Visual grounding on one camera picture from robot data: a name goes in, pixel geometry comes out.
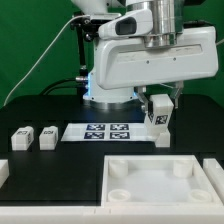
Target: white block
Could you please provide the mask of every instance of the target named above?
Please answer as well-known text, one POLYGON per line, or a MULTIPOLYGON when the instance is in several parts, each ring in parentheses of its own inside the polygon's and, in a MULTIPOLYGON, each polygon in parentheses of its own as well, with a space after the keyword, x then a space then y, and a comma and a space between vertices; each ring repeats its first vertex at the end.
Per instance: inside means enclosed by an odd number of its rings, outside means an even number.
POLYGON ((34 140, 32 127, 19 128, 11 137, 13 151, 26 151, 34 140))
POLYGON ((224 203, 224 170, 216 159, 204 159, 203 169, 224 203))
POLYGON ((155 141, 157 148, 166 148, 170 147, 170 132, 167 130, 164 133, 161 133, 155 141))
POLYGON ((153 113, 145 118, 145 125, 149 135, 159 135, 167 131, 173 111, 173 103, 167 94, 152 95, 153 113))
POLYGON ((40 150, 54 150, 58 142, 58 128, 55 126, 44 128, 39 139, 40 150))
POLYGON ((0 160, 0 188, 9 177, 8 160, 0 160))

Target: small white block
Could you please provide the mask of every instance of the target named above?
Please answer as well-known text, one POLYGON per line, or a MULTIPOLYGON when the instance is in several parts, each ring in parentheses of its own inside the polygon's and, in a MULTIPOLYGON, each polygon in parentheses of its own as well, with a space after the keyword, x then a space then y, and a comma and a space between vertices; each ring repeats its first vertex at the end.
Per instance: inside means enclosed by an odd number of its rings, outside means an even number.
POLYGON ((154 113, 172 113, 173 103, 167 94, 152 95, 150 100, 153 102, 154 113))
POLYGON ((58 128, 55 126, 44 128, 39 139, 40 150, 54 150, 58 142, 58 128))
POLYGON ((166 132, 161 133, 155 141, 155 145, 157 148, 170 147, 170 132, 167 130, 166 132))
POLYGON ((8 160, 0 160, 0 188, 9 177, 8 160))
POLYGON ((19 128, 11 137, 13 151, 26 151, 34 140, 32 127, 19 128))

